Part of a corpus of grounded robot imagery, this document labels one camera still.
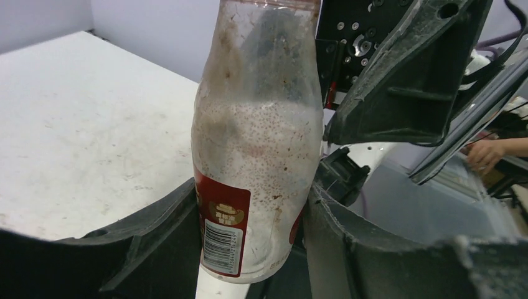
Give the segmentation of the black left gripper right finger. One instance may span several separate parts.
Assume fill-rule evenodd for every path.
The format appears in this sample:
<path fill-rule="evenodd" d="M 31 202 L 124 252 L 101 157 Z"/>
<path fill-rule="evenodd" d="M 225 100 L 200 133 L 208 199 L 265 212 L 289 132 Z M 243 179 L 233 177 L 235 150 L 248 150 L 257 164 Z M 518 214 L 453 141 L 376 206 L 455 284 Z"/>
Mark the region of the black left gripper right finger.
<path fill-rule="evenodd" d="M 459 235 L 423 245 L 381 229 L 314 183 L 304 210 L 313 298 L 526 298 L 527 240 Z"/>

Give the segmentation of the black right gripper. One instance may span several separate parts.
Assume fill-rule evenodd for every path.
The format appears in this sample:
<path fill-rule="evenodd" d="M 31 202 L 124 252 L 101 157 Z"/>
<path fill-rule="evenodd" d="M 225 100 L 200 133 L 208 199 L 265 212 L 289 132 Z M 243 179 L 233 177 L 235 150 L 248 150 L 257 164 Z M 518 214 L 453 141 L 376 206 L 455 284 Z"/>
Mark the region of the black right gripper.
<path fill-rule="evenodd" d="M 324 140 L 442 144 L 490 8 L 490 1 L 322 1 L 323 107 L 342 102 Z"/>

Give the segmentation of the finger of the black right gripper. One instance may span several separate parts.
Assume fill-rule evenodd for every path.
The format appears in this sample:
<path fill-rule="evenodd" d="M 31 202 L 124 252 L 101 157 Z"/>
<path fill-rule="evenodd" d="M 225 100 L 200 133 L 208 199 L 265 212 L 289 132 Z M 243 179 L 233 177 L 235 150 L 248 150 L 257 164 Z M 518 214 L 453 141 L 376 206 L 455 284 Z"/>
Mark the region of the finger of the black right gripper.
<path fill-rule="evenodd" d="M 323 158 L 315 175 L 315 183 L 343 206 L 356 202 L 370 173 L 370 167 L 359 166 L 350 159 L 349 152 L 343 147 Z"/>

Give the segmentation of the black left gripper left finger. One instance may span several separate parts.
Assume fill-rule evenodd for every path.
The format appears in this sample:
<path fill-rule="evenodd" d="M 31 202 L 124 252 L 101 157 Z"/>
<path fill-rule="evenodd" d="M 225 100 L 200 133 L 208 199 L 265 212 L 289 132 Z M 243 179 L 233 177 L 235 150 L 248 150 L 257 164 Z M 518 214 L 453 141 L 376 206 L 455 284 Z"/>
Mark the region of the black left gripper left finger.
<path fill-rule="evenodd" d="M 201 251 L 192 179 L 82 238 L 1 231 L 2 298 L 194 298 Z"/>

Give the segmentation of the red cap small bottle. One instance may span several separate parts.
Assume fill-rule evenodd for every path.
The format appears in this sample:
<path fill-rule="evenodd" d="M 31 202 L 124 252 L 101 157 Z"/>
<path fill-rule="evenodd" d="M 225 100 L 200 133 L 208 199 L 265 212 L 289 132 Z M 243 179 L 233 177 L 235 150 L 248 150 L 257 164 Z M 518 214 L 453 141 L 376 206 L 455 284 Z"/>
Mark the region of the red cap small bottle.
<path fill-rule="evenodd" d="M 321 157 L 319 1 L 221 1 L 194 104 L 200 264 L 255 283 L 288 258 Z"/>

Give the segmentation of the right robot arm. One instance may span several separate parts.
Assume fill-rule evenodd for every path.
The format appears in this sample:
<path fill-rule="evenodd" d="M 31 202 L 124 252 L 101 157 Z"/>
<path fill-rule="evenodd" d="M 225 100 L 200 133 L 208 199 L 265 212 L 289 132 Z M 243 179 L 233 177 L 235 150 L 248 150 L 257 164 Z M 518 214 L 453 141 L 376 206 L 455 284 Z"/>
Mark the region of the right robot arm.
<path fill-rule="evenodd" d="M 490 1 L 324 1 L 319 40 L 334 39 L 324 139 L 331 194 L 352 204 L 399 143 L 441 145 Z"/>

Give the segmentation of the person's hand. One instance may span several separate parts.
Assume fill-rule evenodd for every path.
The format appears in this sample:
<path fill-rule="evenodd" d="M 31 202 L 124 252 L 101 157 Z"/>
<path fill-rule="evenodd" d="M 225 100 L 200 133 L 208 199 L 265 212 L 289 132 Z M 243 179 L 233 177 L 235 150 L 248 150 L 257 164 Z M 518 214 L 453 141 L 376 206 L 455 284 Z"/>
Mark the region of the person's hand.
<path fill-rule="evenodd" d="M 506 144 L 502 140 L 479 140 L 466 145 L 466 161 L 472 170 L 487 174 L 506 154 Z"/>

